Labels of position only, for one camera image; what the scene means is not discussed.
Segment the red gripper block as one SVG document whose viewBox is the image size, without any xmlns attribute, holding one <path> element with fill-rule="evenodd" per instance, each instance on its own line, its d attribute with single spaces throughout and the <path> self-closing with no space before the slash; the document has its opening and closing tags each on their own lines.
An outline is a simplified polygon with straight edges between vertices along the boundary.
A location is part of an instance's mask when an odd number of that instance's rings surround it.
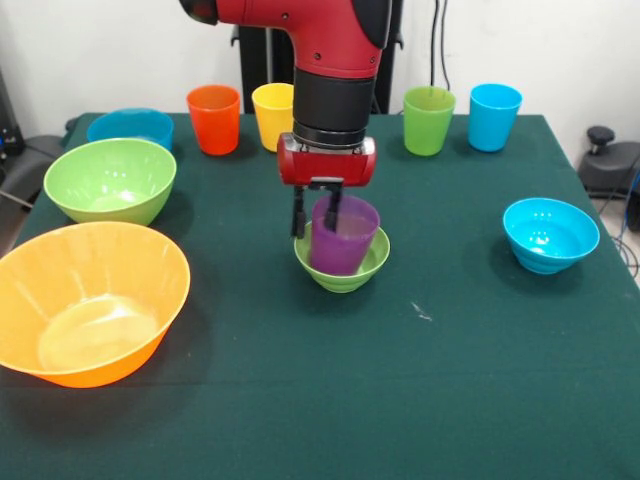
<svg viewBox="0 0 640 480">
<path fill-rule="evenodd" d="M 363 143 L 355 149 L 327 150 L 300 143 L 292 133 L 281 134 L 277 144 L 280 178 L 285 185 L 295 186 L 291 236 L 303 238 L 305 235 L 303 186 L 309 186 L 314 182 L 333 182 L 325 186 L 330 192 L 330 197 L 324 227 L 328 231 L 336 232 L 343 186 L 368 185 L 376 160 L 376 143 L 372 137 L 365 137 Z"/>
</svg>

